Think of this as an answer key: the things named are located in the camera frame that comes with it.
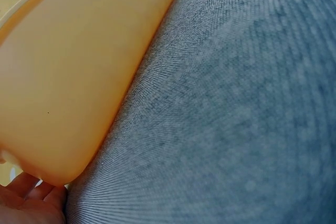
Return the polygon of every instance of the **orange bottle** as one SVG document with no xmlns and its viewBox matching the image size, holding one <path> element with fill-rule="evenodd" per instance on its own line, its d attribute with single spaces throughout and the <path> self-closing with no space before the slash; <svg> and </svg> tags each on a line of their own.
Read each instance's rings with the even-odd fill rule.
<svg viewBox="0 0 336 224">
<path fill-rule="evenodd" d="M 21 0 L 0 20 L 0 156 L 59 186 L 104 139 L 172 0 Z"/>
</svg>

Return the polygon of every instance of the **hand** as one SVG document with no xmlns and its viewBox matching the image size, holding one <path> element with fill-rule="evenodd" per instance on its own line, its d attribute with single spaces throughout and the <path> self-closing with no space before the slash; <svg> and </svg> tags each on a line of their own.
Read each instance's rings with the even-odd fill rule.
<svg viewBox="0 0 336 224">
<path fill-rule="evenodd" d="M 8 186 L 0 186 L 0 224 L 65 224 L 67 190 L 21 173 Z"/>
</svg>

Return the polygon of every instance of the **plastic bottle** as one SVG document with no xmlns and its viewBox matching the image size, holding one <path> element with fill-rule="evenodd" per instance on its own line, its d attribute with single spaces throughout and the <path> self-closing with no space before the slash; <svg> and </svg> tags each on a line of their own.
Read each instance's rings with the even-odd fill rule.
<svg viewBox="0 0 336 224">
<path fill-rule="evenodd" d="M 0 156 L 59 186 L 101 145 L 172 0 L 21 0 L 0 20 Z"/>
</svg>

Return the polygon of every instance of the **finger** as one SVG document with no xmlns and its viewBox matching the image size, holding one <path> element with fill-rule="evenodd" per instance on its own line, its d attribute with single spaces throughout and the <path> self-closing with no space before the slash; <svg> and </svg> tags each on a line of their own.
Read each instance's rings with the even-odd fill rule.
<svg viewBox="0 0 336 224">
<path fill-rule="evenodd" d="M 42 182 L 27 195 L 26 199 L 44 200 L 54 187 L 46 182 Z"/>
<path fill-rule="evenodd" d="M 52 204 L 56 209 L 63 210 L 67 200 L 67 189 L 63 187 L 54 187 L 51 192 L 44 198 L 44 201 Z"/>
<path fill-rule="evenodd" d="M 23 172 L 17 176 L 8 186 L 6 186 L 6 188 L 15 193 L 17 196 L 24 198 L 36 186 L 38 181 L 38 178 Z"/>
</svg>

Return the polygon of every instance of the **fabric texture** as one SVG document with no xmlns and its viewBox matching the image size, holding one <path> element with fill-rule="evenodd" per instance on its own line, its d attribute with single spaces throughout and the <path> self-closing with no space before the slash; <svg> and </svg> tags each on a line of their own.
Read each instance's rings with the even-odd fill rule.
<svg viewBox="0 0 336 224">
<path fill-rule="evenodd" d="M 80 223 L 336 223 L 336 0 L 175 0 Z"/>
</svg>

